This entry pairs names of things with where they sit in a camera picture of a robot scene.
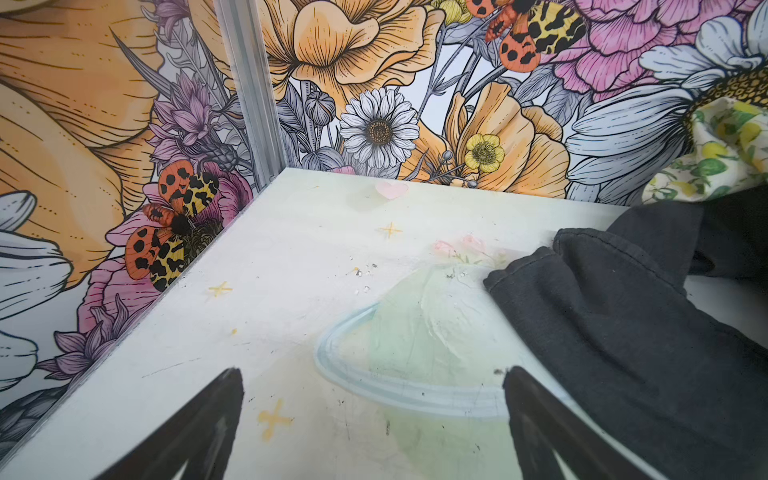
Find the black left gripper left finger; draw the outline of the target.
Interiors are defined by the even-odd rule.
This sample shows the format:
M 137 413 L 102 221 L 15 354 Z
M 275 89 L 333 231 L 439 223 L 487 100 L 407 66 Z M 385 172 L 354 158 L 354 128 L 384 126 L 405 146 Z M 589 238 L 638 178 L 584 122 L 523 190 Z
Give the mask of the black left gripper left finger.
M 222 479 L 242 411 L 241 371 L 222 371 L 100 479 Z

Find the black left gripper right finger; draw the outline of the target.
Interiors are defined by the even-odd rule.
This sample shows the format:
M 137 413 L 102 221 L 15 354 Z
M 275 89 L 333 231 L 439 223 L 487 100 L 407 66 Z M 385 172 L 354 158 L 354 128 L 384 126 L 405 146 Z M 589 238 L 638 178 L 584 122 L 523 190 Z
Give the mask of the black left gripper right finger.
M 525 479 L 563 479 L 566 466 L 579 479 L 647 479 L 525 369 L 504 379 L 511 437 Z

